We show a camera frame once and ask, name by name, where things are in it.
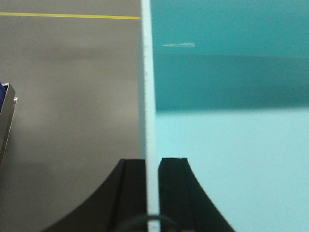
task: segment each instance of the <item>light blue panel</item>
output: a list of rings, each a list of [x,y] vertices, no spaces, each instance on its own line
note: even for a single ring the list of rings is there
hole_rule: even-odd
[[[159,158],[238,232],[309,231],[309,1],[151,2]]]
[[[309,231],[309,109],[157,115],[158,153],[188,157],[237,232]]]

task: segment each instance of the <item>gray floor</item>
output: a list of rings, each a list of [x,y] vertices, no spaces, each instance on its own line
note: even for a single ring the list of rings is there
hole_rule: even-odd
[[[139,16],[138,0],[5,0],[2,12]],[[37,232],[139,157],[138,20],[0,16],[0,80],[19,97],[0,231]]]

